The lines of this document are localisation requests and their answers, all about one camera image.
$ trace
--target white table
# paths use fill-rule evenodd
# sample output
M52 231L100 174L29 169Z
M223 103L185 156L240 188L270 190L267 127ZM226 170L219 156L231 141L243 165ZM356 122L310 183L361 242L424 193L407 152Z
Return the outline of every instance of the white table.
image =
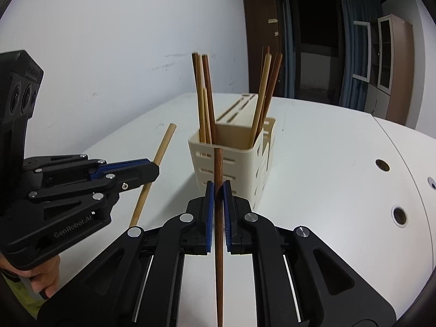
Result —
M214 95L215 114L237 97ZM197 109L196 95L185 93L85 151L109 163L152 159L168 124L177 124L139 220L145 230L162 226L183 213L190 199L204 195L197 187L187 143L198 129ZM274 162L256 211L276 226L309 227L399 317L434 266L426 210L434 227L436 191L427 177L436 178L436 140L370 114L313 102L274 98L269 116L276 118ZM381 171L376 159L386 161L390 171ZM61 254L62 285L127 229L139 192L122 193L112 223ZM406 211L405 228L394 223L394 206ZM255 326L251 256L226 255L224 279L224 325ZM186 257L179 326L216 326L213 253Z

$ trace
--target beige plastic basket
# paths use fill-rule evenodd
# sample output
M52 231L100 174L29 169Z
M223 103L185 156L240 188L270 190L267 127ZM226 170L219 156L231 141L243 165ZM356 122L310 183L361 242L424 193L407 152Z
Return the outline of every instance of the beige plastic basket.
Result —
M274 118L266 118L261 134L248 149L257 95L242 94L216 121L217 144L200 143L199 131L189 138L192 164L201 192L214 179L214 147L223 148L224 180L233 194L248 199L252 210L260 199L271 167L274 147Z

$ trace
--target utensil holder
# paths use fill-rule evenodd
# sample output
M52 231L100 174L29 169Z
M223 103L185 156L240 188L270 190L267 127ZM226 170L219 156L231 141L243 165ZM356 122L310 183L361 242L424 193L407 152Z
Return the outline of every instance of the utensil holder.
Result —
M259 201L273 159L274 118L266 118L260 135L248 148L257 95L242 94L216 121L216 142L200 143L199 131L188 140L198 187L204 192L214 180L214 148L223 149L223 180L230 180L233 194L247 199L252 210Z

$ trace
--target blue curtain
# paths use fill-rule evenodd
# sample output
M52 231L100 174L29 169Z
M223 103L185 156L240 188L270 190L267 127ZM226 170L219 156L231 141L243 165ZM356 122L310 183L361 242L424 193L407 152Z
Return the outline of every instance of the blue curtain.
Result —
M285 33L284 47L284 72L285 72L285 95L286 98L295 98L295 52L292 36L291 6L289 0L283 0L283 24Z
M354 21L373 22L382 16L380 0L341 0L344 15L345 67L339 105L362 111L368 83L353 78L354 70L366 70L368 39Z

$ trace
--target human hand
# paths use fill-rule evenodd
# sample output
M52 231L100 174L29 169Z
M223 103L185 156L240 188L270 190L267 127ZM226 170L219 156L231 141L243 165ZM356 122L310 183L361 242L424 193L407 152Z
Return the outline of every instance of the human hand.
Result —
M8 270L11 273L25 278L30 278L34 292L40 293L45 289L45 295L47 295L48 298L52 297L58 289L59 263L60 257L57 255L31 270L17 270L0 254L1 269Z

